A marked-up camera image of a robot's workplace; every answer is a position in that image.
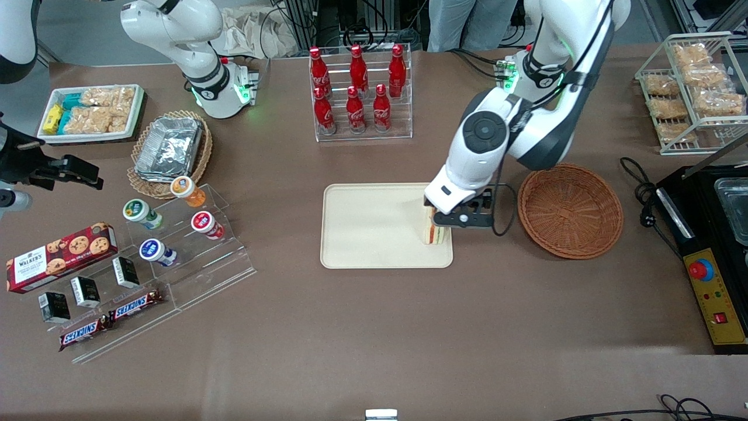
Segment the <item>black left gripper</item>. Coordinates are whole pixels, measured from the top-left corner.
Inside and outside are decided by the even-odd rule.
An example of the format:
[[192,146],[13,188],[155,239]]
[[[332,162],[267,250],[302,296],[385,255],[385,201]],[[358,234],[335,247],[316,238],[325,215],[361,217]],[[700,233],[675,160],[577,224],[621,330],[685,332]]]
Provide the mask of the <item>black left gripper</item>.
[[473,214],[492,214],[496,199],[496,188],[486,188],[466,202],[467,211]]

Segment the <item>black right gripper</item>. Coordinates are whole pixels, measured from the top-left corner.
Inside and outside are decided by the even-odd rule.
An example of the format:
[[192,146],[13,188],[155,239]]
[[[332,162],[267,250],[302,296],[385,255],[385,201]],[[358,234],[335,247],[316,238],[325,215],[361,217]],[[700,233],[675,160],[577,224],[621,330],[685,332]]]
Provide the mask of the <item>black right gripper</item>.
[[1,123],[1,181],[6,184],[53,188],[57,181],[75,179],[93,189],[103,189],[99,167],[73,155],[53,159],[41,149],[42,141]]

